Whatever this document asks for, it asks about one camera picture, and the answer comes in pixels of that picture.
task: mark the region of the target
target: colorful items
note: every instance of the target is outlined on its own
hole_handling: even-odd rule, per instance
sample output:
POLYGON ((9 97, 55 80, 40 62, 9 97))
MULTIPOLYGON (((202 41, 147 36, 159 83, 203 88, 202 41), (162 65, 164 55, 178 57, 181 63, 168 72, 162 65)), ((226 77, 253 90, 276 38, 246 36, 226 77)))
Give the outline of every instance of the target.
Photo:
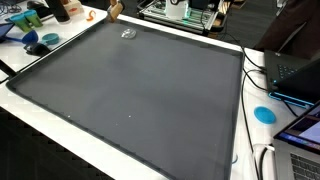
POLYGON ((35 10, 28 10, 24 12, 24 16, 29 22, 31 22, 35 27, 41 27, 43 24, 40 21, 40 18, 35 10))
POLYGON ((17 15, 11 16, 10 20, 16 26, 18 26, 23 32, 30 32, 32 30, 24 14, 17 14, 17 15))

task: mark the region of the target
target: laptop screen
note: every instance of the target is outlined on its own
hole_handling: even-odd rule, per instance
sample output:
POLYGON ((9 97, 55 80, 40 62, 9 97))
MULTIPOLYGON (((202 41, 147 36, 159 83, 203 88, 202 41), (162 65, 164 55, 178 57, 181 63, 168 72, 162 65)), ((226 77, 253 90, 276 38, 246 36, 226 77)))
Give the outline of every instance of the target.
POLYGON ((320 103, 287 126, 276 138, 319 154, 320 103))
POLYGON ((5 36, 13 26, 14 24, 12 23, 0 24, 0 39, 5 36))

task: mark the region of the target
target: mat border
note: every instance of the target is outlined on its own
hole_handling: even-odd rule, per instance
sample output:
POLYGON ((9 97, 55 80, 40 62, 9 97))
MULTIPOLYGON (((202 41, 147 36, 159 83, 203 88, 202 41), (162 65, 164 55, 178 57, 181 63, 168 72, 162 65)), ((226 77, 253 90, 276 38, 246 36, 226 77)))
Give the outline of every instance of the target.
MULTIPOLYGON (((231 134, 231 142, 232 143, 228 145, 229 147, 227 149, 230 149, 229 153, 228 153, 229 154, 229 158, 226 158, 226 162, 225 162, 225 165, 227 165, 228 162, 230 163, 230 168, 224 168, 225 169, 225 172, 224 172, 225 176, 224 177, 227 178, 226 180, 230 179, 231 169, 232 169, 232 156, 233 156, 235 132, 236 132, 236 125, 237 125, 237 119, 238 119, 238 109, 239 109, 239 102, 240 102, 240 86, 241 86, 241 79, 242 79, 242 69, 243 69, 243 66, 244 66, 244 59, 245 59, 245 56, 244 56, 243 52, 239 52, 239 51, 235 51, 235 50, 231 50, 231 49, 226 49, 226 48, 223 48, 223 47, 219 47, 219 46, 216 46, 216 45, 213 45, 213 44, 208 44, 206 42, 202 42, 202 41, 199 41, 199 40, 189 39, 189 38, 186 38, 186 37, 183 37, 183 36, 179 36, 179 35, 176 35, 176 34, 170 34, 168 32, 164 32, 164 31, 161 31, 161 30, 158 30, 158 29, 153 29, 153 28, 150 28, 150 27, 145 27, 145 26, 142 26, 142 25, 139 25, 139 24, 135 24, 134 22, 128 22, 128 21, 124 21, 124 20, 119 20, 116 23, 142 28, 144 32, 153 32, 153 33, 156 33, 158 35, 168 37, 169 39, 176 39, 176 40, 179 40, 179 41, 182 41, 182 42, 185 42, 185 43, 189 43, 189 44, 198 46, 200 48, 209 48, 209 49, 212 49, 212 50, 214 50, 216 52, 229 54, 229 55, 232 55, 232 56, 235 56, 235 57, 239 58, 239 60, 240 60, 239 72, 241 72, 241 74, 239 75, 238 84, 235 85, 235 87, 237 88, 236 91, 238 92, 238 94, 236 95, 237 97, 233 97, 233 99, 235 99, 235 102, 232 105, 233 106, 232 107, 232 125, 231 125, 232 126, 232 134, 231 134)), ((90 129, 86 128, 86 127, 83 127, 82 125, 76 123, 76 121, 71 120, 67 116, 64 116, 63 114, 61 114, 59 112, 51 110, 50 108, 46 107, 46 105, 38 103, 38 102, 32 100, 32 98, 30 98, 28 96, 25 96, 22 93, 19 93, 16 90, 16 88, 14 87, 15 83, 17 83, 17 82, 21 81, 23 78, 27 77, 29 74, 31 74, 33 72, 33 70, 35 70, 39 66, 45 64, 47 61, 51 61, 50 58, 47 58, 47 57, 50 57, 51 54, 54 54, 54 53, 58 54, 60 51, 65 50, 66 48, 72 46, 72 44, 75 43, 74 40, 81 40, 81 38, 85 38, 85 36, 88 36, 88 35, 94 33, 94 31, 97 28, 99 28, 100 26, 103 26, 105 24, 109 24, 109 23, 106 22, 105 20, 100 21, 96 25, 94 25, 94 26, 90 27, 89 29, 87 29, 86 31, 83 31, 82 33, 80 33, 78 36, 76 36, 76 37, 66 41, 65 43, 61 44, 59 48, 56 48, 51 53, 47 54, 44 57, 39 58, 38 60, 36 60, 33 63, 29 64, 27 67, 21 69, 20 73, 17 76, 15 76, 14 78, 10 79, 6 83, 6 87, 11 92, 13 92, 14 94, 16 94, 16 95, 22 97, 23 99, 25 99, 25 100, 27 100, 27 101, 29 101, 29 102, 31 102, 31 103, 43 108, 43 109, 45 109, 49 113, 52 113, 52 114, 58 116, 59 118, 69 122, 70 124, 75 125, 76 127, 80 128, 81 130, 89 133, 90 135, 92 135, 92 136, 104 141, 108 145, 116 148, 117 150, 125 153, 126 155, 129 155, 130 157, 134 158, 135 160, 139 161, 140 163, 142 163, 142 164, 148 166, 149 168, 155 170, 156 172, 162 174, 164 177, 166 177, 168 179, 178 179, 177 177, 175 177, 175 176, 171 175, 170 173, 164 171, 163 169, 157 167, 155 164, 153 164, 153 163, 145 160, 144 158, 136 155, 134 152, 131 152, 131 151, 127 150, 126 148, 121 147, 119 144, 114 143, 113 141, 105 138, 104 136, 101 136, 101 135, 93 132, 92 130, 90 130, 90 129)))

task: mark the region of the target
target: laptop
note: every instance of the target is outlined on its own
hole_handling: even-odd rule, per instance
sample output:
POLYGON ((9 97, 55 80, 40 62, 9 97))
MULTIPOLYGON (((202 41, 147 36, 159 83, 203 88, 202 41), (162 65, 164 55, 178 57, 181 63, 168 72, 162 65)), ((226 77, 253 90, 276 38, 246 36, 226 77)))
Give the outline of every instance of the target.
POLYGON ((320 103, 274 137, 279 180, 320 180, 320 103))
POLYGON ((320 99, 320 59, 310 61, 265 51, 267 88, 271 98, 303 108, 320 99))

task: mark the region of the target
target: blue disc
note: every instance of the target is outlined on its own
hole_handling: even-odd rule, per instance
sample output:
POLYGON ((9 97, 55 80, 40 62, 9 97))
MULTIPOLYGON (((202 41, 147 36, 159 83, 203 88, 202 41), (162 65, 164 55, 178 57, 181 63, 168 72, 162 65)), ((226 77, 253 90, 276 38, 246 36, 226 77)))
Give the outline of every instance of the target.
POLYGON ((265 124, 272 124, 276 121, 276 116, 274 113, 266 107, 256 107, 254 109, 254 115, 260 122, 265 124))

